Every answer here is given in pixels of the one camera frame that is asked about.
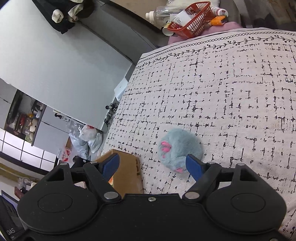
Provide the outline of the grey plush paw toy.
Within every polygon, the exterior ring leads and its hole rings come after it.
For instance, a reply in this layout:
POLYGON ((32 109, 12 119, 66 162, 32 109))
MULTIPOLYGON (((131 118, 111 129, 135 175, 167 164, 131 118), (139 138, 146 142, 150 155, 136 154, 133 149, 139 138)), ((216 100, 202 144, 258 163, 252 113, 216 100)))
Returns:
POLYGON ((192 133, 175 128, 170 130, 160 141, 158 155, 161 163, 177 173, 186 173, 186 157, 192 154, 202 160, 204 151, 201 141, 192 133))

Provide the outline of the brown cardboard box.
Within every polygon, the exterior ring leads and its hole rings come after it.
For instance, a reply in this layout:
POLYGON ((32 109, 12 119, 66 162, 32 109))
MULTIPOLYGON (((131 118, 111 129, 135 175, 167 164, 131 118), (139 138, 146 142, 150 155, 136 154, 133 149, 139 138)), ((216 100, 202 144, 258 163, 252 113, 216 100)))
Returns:
POLYGON ((136 156, 111 149, 98 157, 96 161, 101 163, 114 153, 119 155, 120 163, 119 168, 111 177, 109 183, 122 197, 126 194, 143 194, 140 162, 136 156))

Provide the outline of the black dotted stool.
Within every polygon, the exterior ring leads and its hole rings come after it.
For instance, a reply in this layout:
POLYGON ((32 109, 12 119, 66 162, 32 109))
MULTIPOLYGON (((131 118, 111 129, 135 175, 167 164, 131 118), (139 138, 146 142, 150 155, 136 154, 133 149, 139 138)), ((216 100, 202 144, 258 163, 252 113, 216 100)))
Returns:
POLYGON ((72 165, 72 168, 80 168, 80 167, 83 167, 86 163, 89 163, 90 160, 87 160, 87 159, 83 159, 79 156, 75 156, 73 158, 73 165, 72 165))

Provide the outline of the grey plastic garbage bag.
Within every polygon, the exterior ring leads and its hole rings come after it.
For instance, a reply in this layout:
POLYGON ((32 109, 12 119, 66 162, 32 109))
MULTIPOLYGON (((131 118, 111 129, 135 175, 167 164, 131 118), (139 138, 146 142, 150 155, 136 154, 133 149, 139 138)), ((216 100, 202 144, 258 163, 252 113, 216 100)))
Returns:
POLYGON ((80 130, 84 126, 85 125, 82 125, 77 121, 71 120, 67 124, 67 130, 69 133, 71 144, 75 151, 78 153, 78 156, 84 159, 88 159, 90 153, 94 154, 99 150, 100 146, 102 145, 103 135, 97 130, 96 138, 85 142, 81 138, 79 138, 80 130))

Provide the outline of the white plastic garbage bag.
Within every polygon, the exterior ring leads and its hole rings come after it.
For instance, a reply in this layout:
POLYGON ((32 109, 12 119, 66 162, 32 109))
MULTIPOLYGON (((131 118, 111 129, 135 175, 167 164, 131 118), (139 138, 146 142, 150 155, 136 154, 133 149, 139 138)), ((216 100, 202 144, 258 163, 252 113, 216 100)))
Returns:
POLYGON ((93 140, 96 138, 97 135, 97 129, 90 126, 85 125, 79 133, 79 138, 81 138, 83 141, 88 142, 90 140, 93 140))

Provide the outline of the red white snack bag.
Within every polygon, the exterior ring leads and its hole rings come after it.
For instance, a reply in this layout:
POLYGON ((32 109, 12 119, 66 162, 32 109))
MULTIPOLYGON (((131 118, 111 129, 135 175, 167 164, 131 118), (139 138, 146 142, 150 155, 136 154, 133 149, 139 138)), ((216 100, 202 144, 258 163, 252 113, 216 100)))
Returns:
POLYGON ((71 149, 68 147, 63 147, 58 150, 58 159, 62 162, 67 162, 71 155, 71 149))

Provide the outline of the white square appliance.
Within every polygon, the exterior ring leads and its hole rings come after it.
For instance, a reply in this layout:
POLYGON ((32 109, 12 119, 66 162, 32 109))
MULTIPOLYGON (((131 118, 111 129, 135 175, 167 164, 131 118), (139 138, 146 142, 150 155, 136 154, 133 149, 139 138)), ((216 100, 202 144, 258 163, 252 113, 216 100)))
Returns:
POLYGON ((116 88, 114 89, 114 95, 115 95, 115 98, 117 99, 117 101, 120 101, 124 92, 125 92, 125 89, 128 85, 128 81, 126 80, 126 78, 124 77, 121 82, 119 82, 119 84, 116 86, 116 88))

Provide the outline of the white black patterned bedspread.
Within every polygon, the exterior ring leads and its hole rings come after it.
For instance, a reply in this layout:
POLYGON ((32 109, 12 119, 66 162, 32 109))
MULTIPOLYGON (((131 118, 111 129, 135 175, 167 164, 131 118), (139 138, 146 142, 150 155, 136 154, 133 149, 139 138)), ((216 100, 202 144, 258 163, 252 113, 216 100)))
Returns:
POLYGON ((295 32, 237 29, 143 54, 103 146, 140 159, 146 193, 184 193, 188 174, 158 156, 174 128, 195 134, 205 162, 245 163, 287 204, 281 232, 295 240, 295 32))

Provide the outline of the kitchen shelf with items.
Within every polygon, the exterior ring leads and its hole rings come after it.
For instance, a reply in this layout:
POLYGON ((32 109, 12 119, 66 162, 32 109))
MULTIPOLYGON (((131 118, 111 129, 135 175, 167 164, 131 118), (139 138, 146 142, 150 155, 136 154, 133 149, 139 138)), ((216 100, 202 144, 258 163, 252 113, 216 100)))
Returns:
POLYGON ((6 117, 4 130, 34 144, 46 105, 17 90, 6 117))

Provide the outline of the grey door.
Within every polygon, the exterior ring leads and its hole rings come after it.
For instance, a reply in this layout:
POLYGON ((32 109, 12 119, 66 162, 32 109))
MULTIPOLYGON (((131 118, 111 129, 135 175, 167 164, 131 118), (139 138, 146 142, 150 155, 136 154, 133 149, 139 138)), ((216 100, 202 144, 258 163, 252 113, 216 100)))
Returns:
POLYGON ((94 1, 94 12, 81 24, 137 64, 141 55, 168 44, 163 32, 115 1, 94 1))

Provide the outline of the red plastic basket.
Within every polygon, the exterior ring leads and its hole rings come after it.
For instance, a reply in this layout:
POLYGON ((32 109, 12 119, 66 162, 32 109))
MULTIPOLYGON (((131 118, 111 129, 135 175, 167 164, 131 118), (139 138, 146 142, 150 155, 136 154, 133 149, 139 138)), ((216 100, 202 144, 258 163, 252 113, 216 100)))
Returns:
POLYGON ((214 18, 209 1, 192 3, 173 18, 168 30, 183 38, 197 37, 214 18))

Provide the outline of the orange toy carrot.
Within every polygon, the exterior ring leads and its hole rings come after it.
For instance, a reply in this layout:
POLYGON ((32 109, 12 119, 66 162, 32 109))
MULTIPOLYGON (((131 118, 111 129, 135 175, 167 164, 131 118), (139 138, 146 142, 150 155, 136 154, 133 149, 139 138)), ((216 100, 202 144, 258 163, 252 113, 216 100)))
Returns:
POLYGON ((211 26, 222 26, 228 21, 227 16, 216 16, 210 21, 211 26))

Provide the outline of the clear plastic bottle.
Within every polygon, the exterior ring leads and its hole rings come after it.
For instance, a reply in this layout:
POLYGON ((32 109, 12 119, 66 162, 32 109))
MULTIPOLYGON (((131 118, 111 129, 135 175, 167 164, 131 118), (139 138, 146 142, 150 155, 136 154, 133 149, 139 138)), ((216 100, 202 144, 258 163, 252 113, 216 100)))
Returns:
POLYGON ((154 11, 145 13, 145 18, 152 24, 166 23, 171 15, 176 15, 184 9, 184 6, 158 6, 154 11))

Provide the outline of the black garment on door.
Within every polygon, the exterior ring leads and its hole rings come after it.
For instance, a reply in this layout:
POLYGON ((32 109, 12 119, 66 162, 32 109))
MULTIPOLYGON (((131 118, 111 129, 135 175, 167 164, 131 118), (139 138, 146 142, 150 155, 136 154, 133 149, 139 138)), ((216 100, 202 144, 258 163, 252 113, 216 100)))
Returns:
POLYGON ((61 34, 68 32, 75 23, 88 18, 95 10, 92 0, 33 0, 46 21, 61 34))

